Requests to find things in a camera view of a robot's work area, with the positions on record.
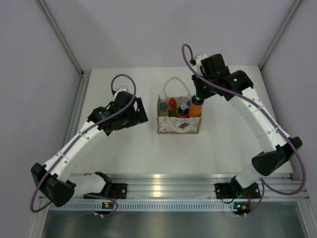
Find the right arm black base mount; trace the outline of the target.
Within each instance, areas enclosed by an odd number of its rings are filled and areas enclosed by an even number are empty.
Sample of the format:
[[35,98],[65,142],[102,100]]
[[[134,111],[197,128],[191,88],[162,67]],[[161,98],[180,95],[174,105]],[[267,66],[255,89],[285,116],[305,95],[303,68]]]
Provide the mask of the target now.
[[253,183],[247,188],[241,188],[230,182],[215,183],[215,193],[217,199],[259,199],[261,197],[260,189],[257,183]]

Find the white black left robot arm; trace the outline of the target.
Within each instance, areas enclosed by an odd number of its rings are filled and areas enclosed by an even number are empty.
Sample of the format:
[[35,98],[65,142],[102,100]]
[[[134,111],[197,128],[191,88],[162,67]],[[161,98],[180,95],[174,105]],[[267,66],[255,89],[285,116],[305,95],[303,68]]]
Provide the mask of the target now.
[[111,195],[111,179],[102,172],[72,175],[84,156],[113,131],[148,121],[142,99],[120,91],[106,107],[97,107],[79,132],[51,159],[31,168],[35,185],[56,207],[72,197],[85,194],[106,198]]

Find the yellow bottle with red cap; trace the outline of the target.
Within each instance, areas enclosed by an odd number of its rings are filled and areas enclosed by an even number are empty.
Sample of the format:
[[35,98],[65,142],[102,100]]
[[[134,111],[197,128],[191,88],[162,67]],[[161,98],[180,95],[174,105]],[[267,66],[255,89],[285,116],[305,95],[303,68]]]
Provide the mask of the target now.
[[177,117],[178,116],[178,106],[176,103],[175,98],[170,98],[168,102],[168,107],[169,107],[169,116],[170,117]]

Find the clear jar with dark lid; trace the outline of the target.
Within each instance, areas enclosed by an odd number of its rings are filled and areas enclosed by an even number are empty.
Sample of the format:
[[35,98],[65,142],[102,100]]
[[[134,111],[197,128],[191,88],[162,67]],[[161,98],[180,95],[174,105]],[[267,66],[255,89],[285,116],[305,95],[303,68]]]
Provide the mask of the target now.
[[160,102],[158,104],[158,116],[159,117],[167,117],[169,116],[169,108],[166,102]]

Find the tall orange spray bottle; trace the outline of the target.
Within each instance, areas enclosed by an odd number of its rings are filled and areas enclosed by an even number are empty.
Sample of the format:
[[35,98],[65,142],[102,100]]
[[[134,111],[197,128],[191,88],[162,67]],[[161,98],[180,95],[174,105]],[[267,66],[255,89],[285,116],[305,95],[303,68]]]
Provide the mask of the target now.
[[200,117],[203,110],[204,99],[194,95],[191,98],[188,116],[190,118]]

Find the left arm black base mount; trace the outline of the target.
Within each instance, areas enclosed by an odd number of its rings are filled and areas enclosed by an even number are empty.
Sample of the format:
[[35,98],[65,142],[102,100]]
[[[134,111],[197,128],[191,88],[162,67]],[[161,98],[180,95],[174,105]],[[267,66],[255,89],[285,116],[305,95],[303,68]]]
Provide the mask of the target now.
[[126,183],[107,183],[101,192],[84,194],[84,199],[92,198],[110,198],[113,200],[127,198]]

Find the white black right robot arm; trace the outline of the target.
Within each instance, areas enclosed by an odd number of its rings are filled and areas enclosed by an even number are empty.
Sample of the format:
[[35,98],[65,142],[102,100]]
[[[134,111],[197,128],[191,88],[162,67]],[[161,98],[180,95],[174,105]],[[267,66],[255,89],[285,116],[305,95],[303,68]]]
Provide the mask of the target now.
[[190,60],[196,94],[202,99],[223,96],[242,116],[254,133],[262,151],[231,179],[231,193],[242,197],[258,180],[269,176],[297,153],[303,145],[299,137],[290,137],[271,117],[259,98],[254,84],[242,70],[230,72],[221,54],[201,54]]

